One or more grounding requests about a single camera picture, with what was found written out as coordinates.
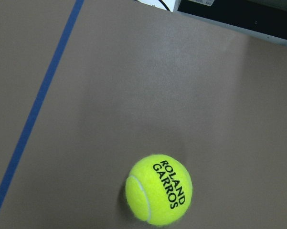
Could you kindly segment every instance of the blue line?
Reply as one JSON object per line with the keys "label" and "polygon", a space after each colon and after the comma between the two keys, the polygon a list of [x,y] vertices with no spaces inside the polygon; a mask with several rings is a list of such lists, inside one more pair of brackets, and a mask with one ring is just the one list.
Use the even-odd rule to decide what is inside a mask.
{"label": "blue line", "polygon": [[56,72],[56,69],[57,69],[57,66],[60,62],[60,59],[63,55],[64,49],[66,47],[66,44],[67,44],[68,39],[70,37],[71,31],[74,27],[75,21],[77,19],[77,16],[81,10],[83,3],[84,3],[84,0],[76,0],[74,6],[72,8],[69,19],[65,25],[64,31],[61,35],[59,42],[58,42],[55,53],[52,57],[50,65],[48,67],[48,70],[44,76],[42,85],[40,86],[40,89],[37,93],[36,99],[34,101],[32,108],[31,108],[31,111],[29,113],[27,121],[24,125],[24,128],[22,130],[22,133],[20,135],[20,138],[19,138],[18,143],[16,145],[16,148],[14,150],[14,153],[11,157],[10,163],[9,163],[9,165],[5,171],[3,180],[2,180],[1,185],[0,185],[0,208],[3,204],[6,193],[8,192],[9,186],[11,184],[11,181],[13,179],[13,176],[14,176],[15,171],[17,169],[17,166],[19,164],[20,158],[21,158],[23,151],[25,149],[25,146],[28,142],[28,139],[29,139],[30,134],[32,132],[32,129],[34,127],[35,121],[37,119],[38,113],[39,113],[40,108],[43,104],[44,98],[46,97],[47,91],[49,89],[49,86],[51,84],[53,76]]}

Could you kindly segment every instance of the barcode label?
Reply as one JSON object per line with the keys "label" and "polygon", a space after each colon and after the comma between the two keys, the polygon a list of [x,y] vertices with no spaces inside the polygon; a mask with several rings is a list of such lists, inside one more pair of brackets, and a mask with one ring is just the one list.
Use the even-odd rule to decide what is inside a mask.
{"label": "barcode label", "polygon": [[203,5],[206,5],[206,6],[211,6],[215,0],[189,0],[189,1],[194,1],[194,2],[197,2],[199,4],[203,4]]}

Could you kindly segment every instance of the neon yellow felt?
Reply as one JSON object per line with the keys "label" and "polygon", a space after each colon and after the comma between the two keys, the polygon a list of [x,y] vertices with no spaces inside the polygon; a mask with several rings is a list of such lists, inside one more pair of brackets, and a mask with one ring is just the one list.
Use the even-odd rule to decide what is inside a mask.
{"label": "neon yellow felt", "polygon": [[[153,166],[161,166],[162,161],[167,161],[168,164],[164,164],[156,171]],[[166,171],[165,166],[169,166],[168,170],[171,171],[172,168],[173,171],[171,173]],[[175,175],[171,179],[169,175],[173,172]],[[166,177],[169,183],[162,182]],[[179,197],[177,197],[180,194],[178,190],[166,189],[169,185],[175,186],[173,180],[178,181],[176,188],[182,187],[182,195]],[[171,200],[176,196],[174,203],[177,202],[177,207],[171,209],[174,203],[170,202],[168,195],[171,195]],[[167,155],[150,155],[138,161],[131,169],[126,182],[126,197],[137,218],[157,226],[167,225],[178,220],[187,211],[192,198],[191,178],[186,168],[174,158]],[[178,198],[181,198],[182,204],[178,202]]]}

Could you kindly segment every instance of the gray floor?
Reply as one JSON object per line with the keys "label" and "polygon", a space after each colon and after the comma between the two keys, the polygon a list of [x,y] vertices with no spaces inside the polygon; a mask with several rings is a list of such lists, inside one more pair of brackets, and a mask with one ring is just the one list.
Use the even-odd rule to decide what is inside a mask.
{"label": "gray floor", "polygon": [[[73,3],[0,2],[0,182]],[[193,181],[169,228],[287,229],[287,48],[144,4],[86,1],[0,229],[152,228],[132,217],[123,185],[153,153]]]}

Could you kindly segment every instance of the black panel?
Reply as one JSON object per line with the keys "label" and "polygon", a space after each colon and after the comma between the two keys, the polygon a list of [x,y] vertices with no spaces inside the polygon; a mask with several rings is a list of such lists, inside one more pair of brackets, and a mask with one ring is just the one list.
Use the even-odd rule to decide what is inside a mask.
{"label": "black panel", "polygon": [[287,40],[287,11],[246,0],[215,0],[205,6],[181,0],[178,11]]}

